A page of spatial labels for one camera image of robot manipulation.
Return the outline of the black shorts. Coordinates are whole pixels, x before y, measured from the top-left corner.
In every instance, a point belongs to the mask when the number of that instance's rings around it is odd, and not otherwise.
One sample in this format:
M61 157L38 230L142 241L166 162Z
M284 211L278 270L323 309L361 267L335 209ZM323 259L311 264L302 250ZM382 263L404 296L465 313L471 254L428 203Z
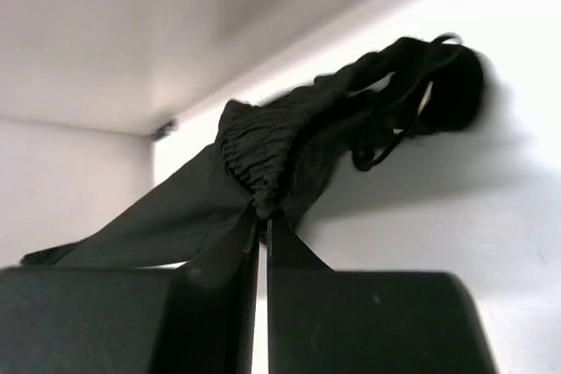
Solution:
M297 225L338 161L361 172L403 140L471 127L484 102L480 56L454 35L402 37L262 105L231 100L214 142L95 234L34 251L24 266L147 268L185 262L250 208Z

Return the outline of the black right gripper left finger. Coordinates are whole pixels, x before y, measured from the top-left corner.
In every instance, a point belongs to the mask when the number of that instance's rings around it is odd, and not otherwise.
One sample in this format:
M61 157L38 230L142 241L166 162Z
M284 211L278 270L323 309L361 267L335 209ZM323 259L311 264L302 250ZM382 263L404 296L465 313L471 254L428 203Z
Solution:
M4 269L1 370L247 373L258 255L247 208L177 269Z

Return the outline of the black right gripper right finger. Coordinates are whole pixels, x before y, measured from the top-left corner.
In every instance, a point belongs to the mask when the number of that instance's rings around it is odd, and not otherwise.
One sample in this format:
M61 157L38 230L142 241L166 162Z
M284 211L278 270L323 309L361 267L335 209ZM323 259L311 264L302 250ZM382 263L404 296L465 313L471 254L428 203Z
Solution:
M286 374L496 372L471 294L448 272L341 272L267 224L268 368Z

